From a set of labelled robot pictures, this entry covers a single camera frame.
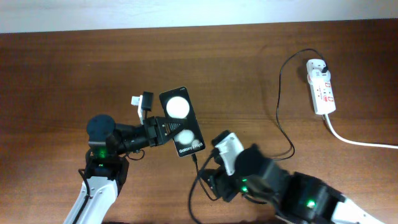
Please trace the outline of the black smartphone with lit screen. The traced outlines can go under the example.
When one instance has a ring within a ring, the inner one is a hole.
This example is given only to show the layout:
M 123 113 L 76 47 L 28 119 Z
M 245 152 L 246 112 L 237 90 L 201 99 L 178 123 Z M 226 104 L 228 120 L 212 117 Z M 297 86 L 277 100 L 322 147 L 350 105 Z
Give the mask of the black smartphone with lit screen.
M 188 90 L 185 86 L 165 91 L 159 95 L 165 117 L 179 122 L 177 134 L 173 137 L 179 157 L 185 157 L 204 150 L 205 141 L 197 121 Z

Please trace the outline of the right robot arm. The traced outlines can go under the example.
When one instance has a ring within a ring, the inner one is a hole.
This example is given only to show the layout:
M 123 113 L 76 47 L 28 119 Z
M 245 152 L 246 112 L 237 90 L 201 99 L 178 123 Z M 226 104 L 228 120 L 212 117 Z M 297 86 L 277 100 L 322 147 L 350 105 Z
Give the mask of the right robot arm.
M 241 194 L 252 203 L 274 207 L 275 216 L 286 223 L 379 223 L 321 179 L 280 168 L 255 144 L 237 155 L 232 175 L 226 173 L 219 150 L 212 156 L 219 168 L 204 167 L 198 176 L 225 202 Z

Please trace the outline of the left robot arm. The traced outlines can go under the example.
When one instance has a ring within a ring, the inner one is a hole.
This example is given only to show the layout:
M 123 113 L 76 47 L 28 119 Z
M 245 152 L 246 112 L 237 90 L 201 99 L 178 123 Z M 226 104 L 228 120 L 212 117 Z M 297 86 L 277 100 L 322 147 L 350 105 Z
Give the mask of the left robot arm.
M 129 155 L 145 147 L 167 143 L 188 125 L 186 119 L 152 116 L 142 124 L 119 124 L 106 114 L 91 118 L 86 126 L 89 149 L 79 196 L 65 223 L 101 223 L 127 179 Z

